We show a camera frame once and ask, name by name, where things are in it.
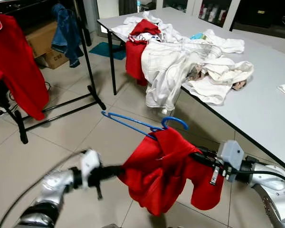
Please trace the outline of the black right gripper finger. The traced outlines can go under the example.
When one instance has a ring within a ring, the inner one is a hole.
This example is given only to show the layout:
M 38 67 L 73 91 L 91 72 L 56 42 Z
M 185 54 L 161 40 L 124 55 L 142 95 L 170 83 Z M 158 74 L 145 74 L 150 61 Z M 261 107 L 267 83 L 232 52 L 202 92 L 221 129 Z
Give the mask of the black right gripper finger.
M 208 167 L 214 168 L 217 165 L 217 154 L 213 151 L 192 152 L 190 158 Z

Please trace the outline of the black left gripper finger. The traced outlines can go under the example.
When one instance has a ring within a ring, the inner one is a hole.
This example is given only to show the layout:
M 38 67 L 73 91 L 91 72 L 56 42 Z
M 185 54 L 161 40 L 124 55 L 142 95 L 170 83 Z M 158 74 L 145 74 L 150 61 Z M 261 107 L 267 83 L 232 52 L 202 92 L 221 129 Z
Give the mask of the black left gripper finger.
M 122 174 L 125 174 L 125 169 L 121 165 L 112 165 L 104 167 L 104 180 L 119 177 Z

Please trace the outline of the plain red shirt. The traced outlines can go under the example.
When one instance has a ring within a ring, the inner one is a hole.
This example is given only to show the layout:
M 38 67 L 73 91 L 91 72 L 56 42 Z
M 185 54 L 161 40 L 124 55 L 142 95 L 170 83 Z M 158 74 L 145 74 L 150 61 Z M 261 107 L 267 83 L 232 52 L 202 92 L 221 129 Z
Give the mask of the plain red shirt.
M 199 210 L 214 208 L 221 198 L 224 178 L 211 184 L 213 168 L 191 157 L 202 151 L 175 129 L 149 133 L 123 163 L 119 180 L 129 195 L 150 214 L 166 213 L 181 195 L 187 181 L 194 184 L 190 203 Z

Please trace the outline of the white mesh jersey brown print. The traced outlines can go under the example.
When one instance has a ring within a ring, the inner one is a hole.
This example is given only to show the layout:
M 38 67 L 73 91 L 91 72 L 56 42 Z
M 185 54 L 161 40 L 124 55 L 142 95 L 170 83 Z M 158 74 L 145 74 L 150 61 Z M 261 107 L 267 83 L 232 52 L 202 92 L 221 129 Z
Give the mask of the white mesh jersey brown print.
M 229 91 L 242 89 L 254 70 L 249 61 L 209 59 L 195 64 L 182 86 L 206 104 L 222 105 Z

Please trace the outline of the black metal clothes rack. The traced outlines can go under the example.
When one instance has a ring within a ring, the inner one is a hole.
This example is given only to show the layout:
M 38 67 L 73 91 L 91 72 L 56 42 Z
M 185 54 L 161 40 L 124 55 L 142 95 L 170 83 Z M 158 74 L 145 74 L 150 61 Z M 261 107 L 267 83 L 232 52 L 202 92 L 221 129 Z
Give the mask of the black metal clothes rack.
M 69 101 L 63 102 L 62 104 L 57 104 L 54 106 L 51 106 L 49 108 L 45 108 L 42 110 L 42 113 L 46 113 L 48 111 L 62 108 L 63 106 L 72 104 L 73 102 L 77 102 L 79 100 L 82 100 L 84 98 L 91 97 L 93 98 L 93 101 L 89 104 L 85 104 L 79 108 L 73 109 L 69 112 L 63 113 L 61 115 L 55 116 L 51 119 L 45 119 L 42 122 L 38 124 L 34 124 L 30 127 L 25 127 L 24 121 L 27 119 L 30 119 L 31 117 L 28 116 L 22 116 L 21 113 L 16 109 L 10 109 L 9 100 L 7 96 L 8 89 L 6 85 L 3 82 L 0 82 L 0 107 L 4 108 L 6 113 L 14 120 L 14 122 L 17 124 L 18 132 L 19 132 L 19 139 L 23 144 L 27 144 L 29 142 L 27 132 L 30 130 L 33 130 L 35 128 L 38 128 L 39 126 L 42 126 L 43 124 L 51 123 L 54 120 L 62 119 L 63 117 L 66 117 L 68 115 L 77 113 L 79 111 L 82 111 L 86 108 L 90 108 L 91 106 L 98 105 L 101 110 L 106 110 L 106 105 L 101 100 L 97 93 L 97 89 L 95 88 L 95 81 L 93 77 L 93 72 L 91 70 L 91 64 L 90 64 L 90 57 L 88 55 L 87 48 L 91 45 L 91 38 L 88 28 L 86 27 L 85 21 L 86 21 L 86 13 L 85 13 L 85 4 L 84 0 L 71 0 L 70 4 L 67 4 L 67 9 L 72 10 L 76 15 L 76 22 L 79 26 L 80 31 L 80 43 L 82 44 L 83 48 L 83 54 L 85 56 L 85 62 L 87 65 L 87 70 L 89 74 L 90 84 L 87 86 L 88 93 L 85 95 L 81 95 L 80 97 L 73 98 Z

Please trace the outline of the cream white jeans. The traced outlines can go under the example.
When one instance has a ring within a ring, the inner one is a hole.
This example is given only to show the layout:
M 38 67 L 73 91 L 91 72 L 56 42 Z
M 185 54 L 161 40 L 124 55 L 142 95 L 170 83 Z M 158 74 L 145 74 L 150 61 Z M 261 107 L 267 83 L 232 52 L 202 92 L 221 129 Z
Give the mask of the cream white jeans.
M 175 96 L 187 74 L 207 59 L 218 58 L 221 48 L 203 43 L 150 41 L 141 55 L 141 68 L 149 83 L 145 103 L 160 108 L 163 115 L 174 110 Z

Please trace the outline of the red garment with white trim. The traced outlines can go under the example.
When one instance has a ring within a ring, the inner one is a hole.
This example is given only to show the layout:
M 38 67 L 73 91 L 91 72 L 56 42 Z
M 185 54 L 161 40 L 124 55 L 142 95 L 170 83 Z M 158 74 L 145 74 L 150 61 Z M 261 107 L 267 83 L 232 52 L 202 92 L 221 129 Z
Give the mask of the red garment with white trim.
M 141 67 L 141 55 L 150 40 L 160 41 L 161 31 L 157 25 L 142 19 L 134 26 L 125 44 L 126 72 L 141 86 L 148 83 Z

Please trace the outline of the white garment with teal patch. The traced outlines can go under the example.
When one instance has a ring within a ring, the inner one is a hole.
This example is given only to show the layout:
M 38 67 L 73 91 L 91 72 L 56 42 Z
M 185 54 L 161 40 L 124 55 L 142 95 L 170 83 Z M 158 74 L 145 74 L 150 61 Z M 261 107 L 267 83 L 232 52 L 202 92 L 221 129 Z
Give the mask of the white garment with teal patch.
M 242 39 L 221 38 L 212 29 L 207 29 L 202 33 L 205 34 L 205 39 L 190 40 L 193 43 L 215 45 L 227 54 L 242 54 L 245 51 L 245 42 Z

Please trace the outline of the teal floor mat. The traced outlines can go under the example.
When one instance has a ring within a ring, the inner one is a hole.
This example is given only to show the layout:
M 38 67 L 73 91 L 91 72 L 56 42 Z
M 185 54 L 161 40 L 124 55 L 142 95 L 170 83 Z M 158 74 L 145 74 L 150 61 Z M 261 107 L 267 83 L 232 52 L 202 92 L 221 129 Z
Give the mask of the teal floor mat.
M 97 44 L 94 48 L 89 50 L 91 54 L 97 54 L 104 57 L 109 57 L 109 51 L 114 55 L 114 59 L 122 60 L 126 57 L 126 51 L 124 43 L 114 44 L 111 48 L 109 48 L 108 43 L 101 42 Z

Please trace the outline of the small printed cardboard box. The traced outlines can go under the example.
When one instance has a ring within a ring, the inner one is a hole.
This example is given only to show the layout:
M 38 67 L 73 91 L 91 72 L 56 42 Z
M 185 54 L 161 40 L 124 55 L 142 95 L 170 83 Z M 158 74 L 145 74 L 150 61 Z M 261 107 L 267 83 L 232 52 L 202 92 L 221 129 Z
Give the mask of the small printed cardboard box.
M 69 60 L 63 53 L 51 49 L 49 52 L 40 56 L 40 62 L 49 69 L 56 69 L 64 63 L 68 63 Z

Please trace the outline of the white crumpled shirt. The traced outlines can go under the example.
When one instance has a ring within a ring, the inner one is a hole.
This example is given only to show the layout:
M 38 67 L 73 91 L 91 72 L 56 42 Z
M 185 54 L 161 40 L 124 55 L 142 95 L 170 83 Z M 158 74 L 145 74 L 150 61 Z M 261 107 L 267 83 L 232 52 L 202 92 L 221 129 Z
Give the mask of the white crumpled shirt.
M 154 17 L 149 11 L 143 11 L 142 17 L 126 18 L 122 25 L 111 28 L 111 31 L 120 38 L 128 38 L 135 26 L 143 19 L 158 26 L 161 33 L 164 35 L 164 42 L 177 43 L 184 38 L 184 36 L 173 28 L 172 24 L 164 23 L 160 18 Z

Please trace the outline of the red polo shirt white collar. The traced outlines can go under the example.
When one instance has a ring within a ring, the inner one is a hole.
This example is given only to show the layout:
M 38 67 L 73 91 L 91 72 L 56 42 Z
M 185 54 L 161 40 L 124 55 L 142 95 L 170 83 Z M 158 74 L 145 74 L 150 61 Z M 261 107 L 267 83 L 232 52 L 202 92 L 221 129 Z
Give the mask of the red polo shirt white collar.
M 15 102 L 35 120 L 45 118 L 49 93 L 32 48 L 14 17 L 0 14 L 0 81 Z

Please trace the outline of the blue denim garment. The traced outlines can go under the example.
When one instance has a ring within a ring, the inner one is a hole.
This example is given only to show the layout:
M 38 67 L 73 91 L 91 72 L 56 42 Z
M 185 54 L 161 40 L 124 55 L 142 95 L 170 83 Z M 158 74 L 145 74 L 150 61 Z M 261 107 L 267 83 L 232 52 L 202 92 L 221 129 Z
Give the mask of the blue denim garment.
M 57 29 L 51 43 L 52 50 L 64 54 L 69 60 L 69 67 L 80 65 L 79 58 L 84 55 L 80 48 L 80 29 L 73 11 L 60 3 L 52 7 L 52 15 L 56 19 Z

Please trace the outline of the large brown cardboard box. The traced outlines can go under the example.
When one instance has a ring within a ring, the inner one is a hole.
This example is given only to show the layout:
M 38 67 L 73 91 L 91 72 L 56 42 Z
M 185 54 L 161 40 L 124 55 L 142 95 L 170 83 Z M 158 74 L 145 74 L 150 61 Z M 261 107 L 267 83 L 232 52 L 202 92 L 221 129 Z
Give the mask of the large brown cardboard box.
M 25 30 L 27 42 L 32 48 L 33 58 L 38 58 L 51 50 L 51 43 L 57 29 L 57 22 L 48 21 Z

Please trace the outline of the white glass door cabinet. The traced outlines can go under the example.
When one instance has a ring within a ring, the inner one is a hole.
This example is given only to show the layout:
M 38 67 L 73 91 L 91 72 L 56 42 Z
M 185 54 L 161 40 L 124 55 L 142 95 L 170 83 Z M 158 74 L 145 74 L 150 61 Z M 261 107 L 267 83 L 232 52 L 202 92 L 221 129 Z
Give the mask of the white glass door cabinet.
M 201 19 L 204 4 L 212 4 L 212 8 L 215 4 L 218 4 L 220 6 L 220 12 L 217 15 L 217 21 L 209 22 L 208 18 L 208 21 L 206 22 L 232 31 L 240 2 L 241 0 L 189 0 L 192 9 L 188 9 L 188 12 L 194 17 Z

